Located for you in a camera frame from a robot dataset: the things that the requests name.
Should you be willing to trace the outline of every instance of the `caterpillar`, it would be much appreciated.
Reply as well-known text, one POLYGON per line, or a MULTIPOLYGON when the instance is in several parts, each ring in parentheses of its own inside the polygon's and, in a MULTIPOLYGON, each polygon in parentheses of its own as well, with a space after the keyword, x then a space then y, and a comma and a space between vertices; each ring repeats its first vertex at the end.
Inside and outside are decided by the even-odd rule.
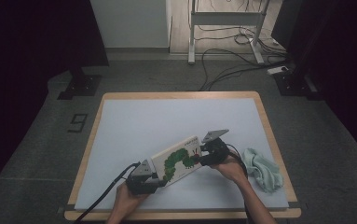
POLYGON ((174 173, 176 171, 175 169, 175 164, 179 161, 182 162, 182 164, 185 166, 186 169, 192 168, 195 166, 195 157, 191 156, 189 157, 189 153, 185 148, 180 148, 173 152, 167 160, 164 161, 164 176, 163 180, 165 181, 171 181, 172 177, 174 176, 174 173))

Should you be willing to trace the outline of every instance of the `dark background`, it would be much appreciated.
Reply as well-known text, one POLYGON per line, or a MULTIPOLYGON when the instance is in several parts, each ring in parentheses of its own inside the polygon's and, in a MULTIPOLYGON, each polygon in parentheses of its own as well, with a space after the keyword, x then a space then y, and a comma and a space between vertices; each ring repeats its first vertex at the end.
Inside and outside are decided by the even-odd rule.
POLYGON ((0 0, 0 171, 70 66, 108 65, 89 1, 0 0))
POLYGON ((357 141, 357 1, 284 0, 272 36, 357 141))

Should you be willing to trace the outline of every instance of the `children's book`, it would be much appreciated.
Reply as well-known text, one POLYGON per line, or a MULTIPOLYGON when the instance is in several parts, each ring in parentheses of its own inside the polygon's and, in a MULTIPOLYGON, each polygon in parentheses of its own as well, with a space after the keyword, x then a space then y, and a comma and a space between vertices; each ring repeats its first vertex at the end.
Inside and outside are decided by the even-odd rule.
POLYGON ((151 159, 158 178, 167 181, 167 187, 199 169, 201 164, 196 161, 196 158, 200 156, 199 139, 192 136, 159 152, 151 159))

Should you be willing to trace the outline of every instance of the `floor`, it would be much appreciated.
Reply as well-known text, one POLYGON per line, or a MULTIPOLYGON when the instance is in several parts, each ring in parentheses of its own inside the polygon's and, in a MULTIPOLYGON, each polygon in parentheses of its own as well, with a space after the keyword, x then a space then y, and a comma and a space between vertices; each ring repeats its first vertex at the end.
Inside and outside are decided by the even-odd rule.
MULTIPOLYGON (((197 11, 200 12, 257 12, 261 9, 266 1, 263 0, 199 0, 197 11)), ((189 1, 171 1, 172 3, 172 34, 171 34, 171 47, 170 52, 173 54, 187 53, 189 48, 190 28, 188 22, 189 12, 191 11, 191 2, 189 1)), ((274 23, 277 20, 280 11, 282 0, 270 0, 268 5, 267 16, 265 18, 262 33, 260 38, 265 43, 273 47, 281 48, 281 46, 273 45, 271 39, 271 31, 274 23)), ((241 30, 244 34, 249 34, 250 31, 241 30)), ((202 53, 206 49, 227 49, 236 53, 249 53, 252 52, 247 39, 239 37, 237 44, 233 37, 227 39, 211 39, 223 38, 239 34, 239 28, 236 26, 197 26, 195 29, 195 38, 197 39, 195 49, 196 53, 202 53)))
MULTIPOLYGON (((65 91, 70 74, 62 73, 49 81, 43 107, 0 174, 0 223, 72 223, 64 218, 64 207, 104 93, 196 91, 205 78, 201 61, 189 65, 183 56, 115 56, 110 55, 114 59, 109 67, 84 69, 88 75, 103 76, 94 96, 57 100, 65 91), (81 133, 67 132, 76 128, 72 124, 75 114, 88 115, 81 133)), ((214 56, 207 56, 204 61, 209 80, 228 68, 248 66, 244 64, 214 56)), ((357 223, 357 144, 324 101, 280 96, 275 80, 265 68, 240 73, 215 84, 211 91, 260 94, 302 208, 301 217, 278 218, 279 223, 357 223)))

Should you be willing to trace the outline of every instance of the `metal stand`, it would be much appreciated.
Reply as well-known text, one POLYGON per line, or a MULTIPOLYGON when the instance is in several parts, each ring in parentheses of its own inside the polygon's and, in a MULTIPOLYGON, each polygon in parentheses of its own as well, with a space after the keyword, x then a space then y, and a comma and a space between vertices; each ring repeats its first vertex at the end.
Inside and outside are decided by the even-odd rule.
POLYGON ((195 26, 196 25, 243 25, 256 26, 254 38, 250 39, 251 49, 257 63, 263 64, 258 40, 262 31, 263 22, 268 10, 269 0, 263 5, 261 12, 196 12, 196 0, 192 0, 192 11, 190 18, 190 39, 188 63, 195 63, 195 26))
POLYGON ((67 89, 60 93, 58 100, 72 100, 74 96, 94 96, 102 76, 86 76, 79 66, 71 67, 70 73, 73 78, 67 89))
POLYGON ((323 100, 309 78, 309 74, 306 74, 304 78, 297 78, 292 73, 280 73, 273 76, 282 96, 306 96, 308 100, 323 100))

